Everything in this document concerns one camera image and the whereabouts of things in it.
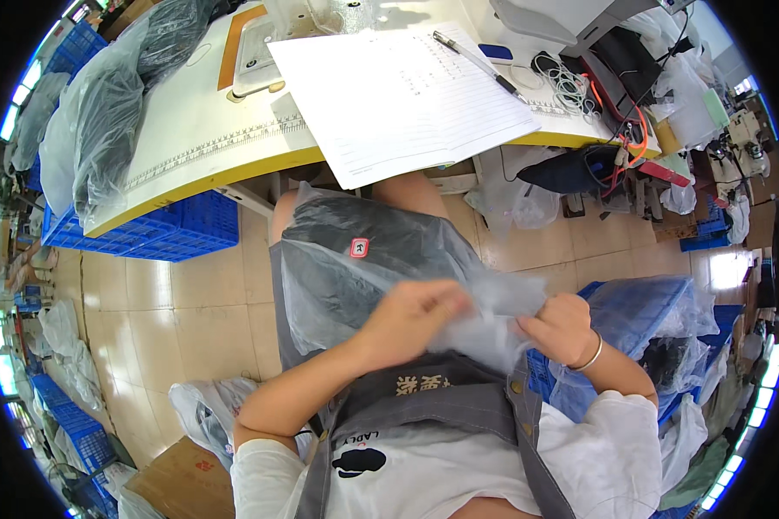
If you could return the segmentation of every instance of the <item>pen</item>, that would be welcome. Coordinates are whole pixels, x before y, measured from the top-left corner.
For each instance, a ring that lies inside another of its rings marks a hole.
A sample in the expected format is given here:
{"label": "pen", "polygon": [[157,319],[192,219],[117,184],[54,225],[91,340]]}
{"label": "pen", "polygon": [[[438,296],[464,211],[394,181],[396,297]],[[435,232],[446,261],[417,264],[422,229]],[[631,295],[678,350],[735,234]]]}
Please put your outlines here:
{"label": "pen", "polygon": [[473,63],[476,67],[479,67],[480,69],[482,69],[482,71],[486,72],[488,76],[496,80],[496,82],[499,83],[499,85],[502,88],[507,90],[510,95],[515,96],[517,99],[519,99],[526,105],[528,104],[528,101],[526,101],[525,98],[522,97],[522,94],[520,94],[517,91],[517,88],[514,85],[512,85],[509,80],[505,79],[505,77],[503,77],[493,68],[488,67],[488,65],[486,65],[484,61],[480,60],[478,57],[475,57],[469,50],[456,43],[455,40],[451,40],[450,38],[446,37],[439,31],[433,31],[433,39],[441,43],[451,51],[455,52],[456,54],[461,54],[462,56],[468,58],[468,60],[470,60],[470,62]]}

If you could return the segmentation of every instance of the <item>yellow table edge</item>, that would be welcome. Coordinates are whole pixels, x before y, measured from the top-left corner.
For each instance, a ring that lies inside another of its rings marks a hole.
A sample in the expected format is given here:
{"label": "yellow table edge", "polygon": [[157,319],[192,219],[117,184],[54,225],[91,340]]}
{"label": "yellow table edge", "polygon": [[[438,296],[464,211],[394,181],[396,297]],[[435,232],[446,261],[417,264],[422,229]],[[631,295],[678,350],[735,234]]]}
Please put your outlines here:
{"label": "yellow table edge", "polygon": [[[518,139],[512,140],[508,144],[529,144],[534,146],[561,146],[566,148],[581,148],[587,144],[601,144],[606,140],[598,139],[596,137],[587,137],[584,135],[571,135],[560,134],[548,131],[537,131],[532,134],[524,135]],[[646,159],[651,159],[660,154],[660,151],[647,149],[644,153]],[[184,200],[188,197],[192,197],[200,192],[208,191],[209,189],[218,188],[220,186],[239,182],[240,180],[251,179],[259,175],[272,173],[274,171],[286,170],[288,168],[294,168],[295,166],[301,166],[308,163],[321,162],[325,160],[321,149],[317,146],[312,148],[305,148],[303,150],[290,151],[288,153],[274,155],[273,157],[266,157],[265,159],[255,160],[254,162],[245,163],[236,168],[230,168],[229,170],[220,171],[210,177],[195,180],[185,185],[179,186],[176,189],[171,189],[168,192],[164,192],[157,197],[153,197],[145,202],[140,203],[132,208],[125,210],[122,213],[115,215],[108,221],[100,224],[98,227],[91,229],[85,236],[87,237],[99,237],[107,231],[111,231],[116,227],[119,227],[134,218],[144,216],[145,214],[154,211],[158,208]]]}

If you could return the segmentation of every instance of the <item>notebook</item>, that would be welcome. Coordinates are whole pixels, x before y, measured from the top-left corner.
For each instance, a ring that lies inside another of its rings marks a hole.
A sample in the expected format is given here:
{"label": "notebook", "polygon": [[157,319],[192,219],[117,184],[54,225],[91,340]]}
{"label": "notebook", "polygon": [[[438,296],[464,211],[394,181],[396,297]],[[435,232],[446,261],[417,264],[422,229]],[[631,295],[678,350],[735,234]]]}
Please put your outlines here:
{"label": "notebook", "polygon": [[489,63],[455,22],[268,44],[343,189],[457,163],[540,129],[529,106],[433,30]]}

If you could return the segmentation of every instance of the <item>black graphic print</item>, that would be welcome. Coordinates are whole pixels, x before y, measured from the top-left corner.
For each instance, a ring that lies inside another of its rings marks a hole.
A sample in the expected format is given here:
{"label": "black graphic print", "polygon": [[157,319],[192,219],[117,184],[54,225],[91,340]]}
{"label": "black graphic print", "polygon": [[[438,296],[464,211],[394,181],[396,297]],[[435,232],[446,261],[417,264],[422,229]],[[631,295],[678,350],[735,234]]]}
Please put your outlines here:
{"label": "black graphic print", "polygon": [[384,452],[375,449],[356,449],[341,454],[340,458],[332,462],[332,466],[340,469],[338,470],[340,477],[357,477],[364,471],[378,471],[384,467],[385,462],[387,457]]}

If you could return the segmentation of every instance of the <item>white t-shirt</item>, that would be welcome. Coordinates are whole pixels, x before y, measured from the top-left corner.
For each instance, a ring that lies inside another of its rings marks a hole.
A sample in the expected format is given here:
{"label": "white t-shirt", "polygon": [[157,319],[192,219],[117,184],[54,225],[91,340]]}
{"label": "white t-shirt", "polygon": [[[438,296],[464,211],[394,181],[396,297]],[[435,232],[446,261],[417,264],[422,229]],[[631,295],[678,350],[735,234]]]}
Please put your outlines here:
{"label": "white t-shirt", "polygon": [[[649,517],[660,501],[657,410],[604,391],[582,423],[543,404],[538,451],[578,517]],[[334,453],[327,516],[446,519],[473,497],[540,515],[516,447],[491,433],[411,423],[360,431]],[[291,519],[308,467],[269,439],[243,443],[231,467],[238,519]]]}

